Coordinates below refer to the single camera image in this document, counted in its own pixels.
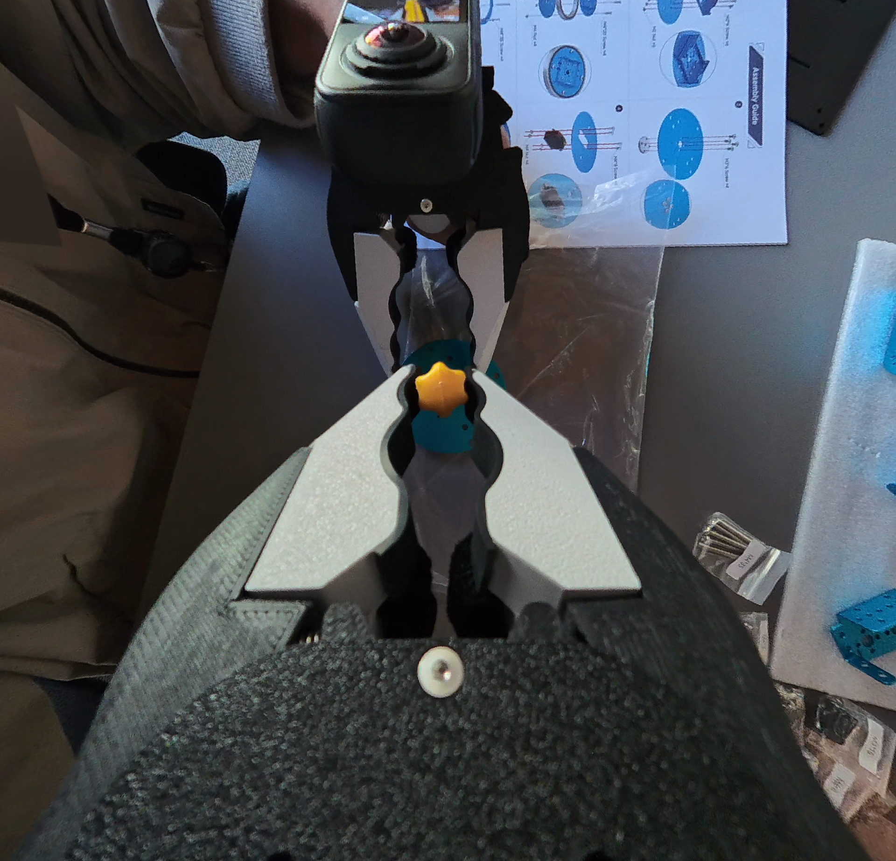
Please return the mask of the blue round metal disc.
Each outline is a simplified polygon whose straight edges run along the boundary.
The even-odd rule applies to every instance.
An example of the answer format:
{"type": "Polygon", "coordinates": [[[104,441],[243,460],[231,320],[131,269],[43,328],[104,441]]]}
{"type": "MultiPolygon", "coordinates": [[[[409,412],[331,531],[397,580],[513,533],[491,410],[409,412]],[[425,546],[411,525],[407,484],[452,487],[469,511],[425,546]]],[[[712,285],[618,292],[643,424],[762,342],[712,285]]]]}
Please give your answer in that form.
{"type": "MultiPolygon", "coordinates": [[[[402,360],[415,365],[420,373],[426,373],[441,361],[454,369],[472,365],[470,345],[465,340],[430,341],[402,360]]],[[[465,407],[456,407],[450,416],[439,417],[434,411],[422,410],[412,420],[412,433],[419,447],[436,453],[462,453],[470,448],[473,425],[465,407]]]]}

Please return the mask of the white foam sheet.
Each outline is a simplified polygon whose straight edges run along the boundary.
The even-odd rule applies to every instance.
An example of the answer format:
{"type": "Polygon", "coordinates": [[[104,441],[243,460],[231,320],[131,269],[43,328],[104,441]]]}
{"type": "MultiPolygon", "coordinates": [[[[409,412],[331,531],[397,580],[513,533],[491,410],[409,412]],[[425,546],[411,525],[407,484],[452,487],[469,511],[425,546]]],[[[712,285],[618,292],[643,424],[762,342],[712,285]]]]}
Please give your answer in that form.
{"type": "Polygon", "coordinates": [[[824,393],[770,672],[796,686],[894,710],[894,688],[848,665],[836,614],[894,588],[895,382],[884,365],[894,330],[895,246],[857,245],[824,393]]]}

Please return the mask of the person's left hand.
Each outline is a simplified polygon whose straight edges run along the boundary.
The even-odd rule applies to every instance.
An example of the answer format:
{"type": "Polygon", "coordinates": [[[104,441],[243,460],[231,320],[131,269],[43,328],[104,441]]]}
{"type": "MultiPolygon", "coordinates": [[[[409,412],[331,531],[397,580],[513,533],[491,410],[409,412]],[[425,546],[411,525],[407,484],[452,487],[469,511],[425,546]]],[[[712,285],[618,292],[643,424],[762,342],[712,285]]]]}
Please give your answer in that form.
{"type": "Polygon", "coordinates": [[[277,80],[298,122],[313,118],[315,75],[344,0],[267,0],[277,80]]]}

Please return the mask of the blue multi-hole metal bracket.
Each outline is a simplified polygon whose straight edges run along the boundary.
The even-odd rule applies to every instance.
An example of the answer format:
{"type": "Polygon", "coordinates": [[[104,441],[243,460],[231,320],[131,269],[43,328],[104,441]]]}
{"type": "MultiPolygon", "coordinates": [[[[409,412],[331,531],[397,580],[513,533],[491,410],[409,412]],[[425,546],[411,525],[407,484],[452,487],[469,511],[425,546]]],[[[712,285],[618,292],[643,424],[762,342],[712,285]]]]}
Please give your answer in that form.
{"type": "Polygon", "coordinates": [[[895,684],[895,676],[875,664],[895,651],[893,588],[838,612],[831,635],[849,665],[885,686],[895,684]]]}

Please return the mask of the pile of small hardware bags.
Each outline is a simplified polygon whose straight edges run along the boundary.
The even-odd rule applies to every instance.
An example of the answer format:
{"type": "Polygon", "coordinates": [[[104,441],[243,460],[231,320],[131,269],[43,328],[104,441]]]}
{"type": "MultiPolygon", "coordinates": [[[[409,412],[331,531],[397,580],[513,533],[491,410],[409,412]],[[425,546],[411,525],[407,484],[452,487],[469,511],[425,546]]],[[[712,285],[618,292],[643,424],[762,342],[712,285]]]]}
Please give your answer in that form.
{"type": "MultiPolygon", "coordinates": [[[[733,519],[714,512],[693,545],[703,568],[743,598],[760,606],[790,565],[790,555],[768,546],[733,519]]],[[[894,843],[894,730],[850,700],[805,691],[776,681],[790,730],[813,776],[841,819],[870,844],[894,843]]]]}

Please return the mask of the grey desk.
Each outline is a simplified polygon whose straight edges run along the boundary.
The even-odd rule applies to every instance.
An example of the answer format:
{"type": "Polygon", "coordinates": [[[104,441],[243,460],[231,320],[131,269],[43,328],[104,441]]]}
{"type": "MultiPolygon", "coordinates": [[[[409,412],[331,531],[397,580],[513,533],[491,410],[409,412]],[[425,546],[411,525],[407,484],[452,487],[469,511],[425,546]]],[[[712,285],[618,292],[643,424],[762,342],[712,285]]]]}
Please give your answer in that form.
{"type": "MultiPolygon", "coordinates": [[[[231,510],[385,379],[330,250],[329,183],[314,131],[264,129],[140,616],[231,510]]],[[[787,246],[663,253],[638,487],[689,544],[723,511],[792,545],[856,245],[892,238],[886,210],[806,216],[787,246]]]]}

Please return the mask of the clear plastic bag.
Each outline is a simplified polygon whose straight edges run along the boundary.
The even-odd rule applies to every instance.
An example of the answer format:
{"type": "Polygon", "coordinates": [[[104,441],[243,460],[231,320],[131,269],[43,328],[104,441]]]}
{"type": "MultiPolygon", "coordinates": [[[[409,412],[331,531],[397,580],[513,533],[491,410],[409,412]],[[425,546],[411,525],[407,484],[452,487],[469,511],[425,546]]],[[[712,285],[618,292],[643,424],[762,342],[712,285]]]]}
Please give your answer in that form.
{"type": "MultiPolygon", "coordinates": [[[[509,393],[632,490],[662,257],[657,248],[531,251],[494,352],[509,393]]],[[[429,341],[466,336],[462,294],[444,255],[425,253],[396,295],[404,356],[429,341]]],[[[443,598],[451,553],[472,529],[483,479],[468,452],[423,448],[406,478],[433,590],[443,598]]]]}

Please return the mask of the white assembly guide sheet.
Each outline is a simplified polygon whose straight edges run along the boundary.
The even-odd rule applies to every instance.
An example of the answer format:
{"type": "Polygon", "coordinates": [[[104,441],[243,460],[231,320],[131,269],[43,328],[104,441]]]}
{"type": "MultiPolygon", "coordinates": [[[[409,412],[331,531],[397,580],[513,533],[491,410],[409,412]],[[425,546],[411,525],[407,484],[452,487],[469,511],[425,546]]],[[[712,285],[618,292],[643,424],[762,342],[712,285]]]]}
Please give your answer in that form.
{"type": "Polygon", "coordinates": [[[787,243],[787,0],[480,10],[532,246],[787,243]]]}

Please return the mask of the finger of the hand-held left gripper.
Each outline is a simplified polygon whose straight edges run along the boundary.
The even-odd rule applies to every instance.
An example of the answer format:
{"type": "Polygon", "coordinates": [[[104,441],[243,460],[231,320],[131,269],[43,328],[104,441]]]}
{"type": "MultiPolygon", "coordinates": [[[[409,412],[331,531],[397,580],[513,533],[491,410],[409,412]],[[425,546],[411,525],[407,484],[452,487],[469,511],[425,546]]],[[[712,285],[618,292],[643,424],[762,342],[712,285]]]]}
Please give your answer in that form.
{"type": "Polygon", "coordinates": [[[356,232],[354,254],[357,300],[355,307],[377,358],[386,374],[399,368],[406,314],[399,288],[408,269],[401,256],[402,234],[394,229],[356,232]]]}
{"type": "Polygon", "coordinates": [[[461,285],[461,307],[476,369],[491,362],[507,313],[503,230],[459,228],[448,239],[449,264],[461,285]]]}

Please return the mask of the yellow handled screwdriver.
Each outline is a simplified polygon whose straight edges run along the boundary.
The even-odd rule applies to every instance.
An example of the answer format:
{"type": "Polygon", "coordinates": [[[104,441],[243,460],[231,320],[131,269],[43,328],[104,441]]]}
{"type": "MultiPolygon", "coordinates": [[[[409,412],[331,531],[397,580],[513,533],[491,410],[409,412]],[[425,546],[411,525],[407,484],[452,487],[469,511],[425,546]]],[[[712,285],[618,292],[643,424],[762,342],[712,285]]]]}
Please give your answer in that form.
{"type": "Polygon", "coordinates": [[[432,412],[441,419],[449,418],[468,400],[466,374],[445,362],[436,361],[415,379],[420,411],[432,412]]]}

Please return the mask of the person's left forearm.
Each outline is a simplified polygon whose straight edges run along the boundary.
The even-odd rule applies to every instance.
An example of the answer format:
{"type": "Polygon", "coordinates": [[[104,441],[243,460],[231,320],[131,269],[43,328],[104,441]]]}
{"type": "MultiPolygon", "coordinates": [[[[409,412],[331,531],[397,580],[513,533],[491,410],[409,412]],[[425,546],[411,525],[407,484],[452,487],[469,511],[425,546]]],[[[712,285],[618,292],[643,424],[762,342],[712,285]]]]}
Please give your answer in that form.
{"type": "Polygon", "coordinates": [[[17,72],[77,127],[135,148],[313,121],[308,78],[275,65],[273,0],[17,0],[17,72]]]}

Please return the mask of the black metal base plate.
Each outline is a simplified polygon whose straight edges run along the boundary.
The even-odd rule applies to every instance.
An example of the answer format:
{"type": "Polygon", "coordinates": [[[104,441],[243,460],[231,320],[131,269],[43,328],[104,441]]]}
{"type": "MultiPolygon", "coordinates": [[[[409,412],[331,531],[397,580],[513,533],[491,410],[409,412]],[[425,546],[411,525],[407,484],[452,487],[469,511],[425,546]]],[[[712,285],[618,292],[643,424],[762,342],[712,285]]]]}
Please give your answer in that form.
{"type": "Polygon", "coordinates": [[[832,130],[894,11],[895,0],[788,0],[792,123],[819,136],[832,130]]]}

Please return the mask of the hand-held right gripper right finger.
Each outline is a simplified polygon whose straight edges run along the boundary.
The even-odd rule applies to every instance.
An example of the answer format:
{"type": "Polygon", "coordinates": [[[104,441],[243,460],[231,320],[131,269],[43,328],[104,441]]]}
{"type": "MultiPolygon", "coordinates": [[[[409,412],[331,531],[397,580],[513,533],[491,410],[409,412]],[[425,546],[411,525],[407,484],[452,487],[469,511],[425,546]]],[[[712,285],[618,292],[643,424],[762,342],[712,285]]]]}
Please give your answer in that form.
{"type": "Polygon", "coordinates": [[[503,638],[530,604],[637,597],[639,576],[573,446],[476,370],[471,458],[485,479],[454,551],[454,630],[503,638]]]}

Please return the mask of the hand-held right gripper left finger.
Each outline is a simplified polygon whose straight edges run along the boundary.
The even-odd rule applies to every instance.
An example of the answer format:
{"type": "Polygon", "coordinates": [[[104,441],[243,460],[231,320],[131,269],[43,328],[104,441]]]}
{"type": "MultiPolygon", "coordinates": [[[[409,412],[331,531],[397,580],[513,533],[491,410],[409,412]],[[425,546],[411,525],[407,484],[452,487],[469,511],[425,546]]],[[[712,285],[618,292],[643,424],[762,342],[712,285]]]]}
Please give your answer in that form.
{"type": "Polygon", "coordinates": [[[431,566],[402,481],[416,448],[414,375],[399,370],[313,442],[248,595],[354,603],[383,636],[432,634],[431,566]]]}

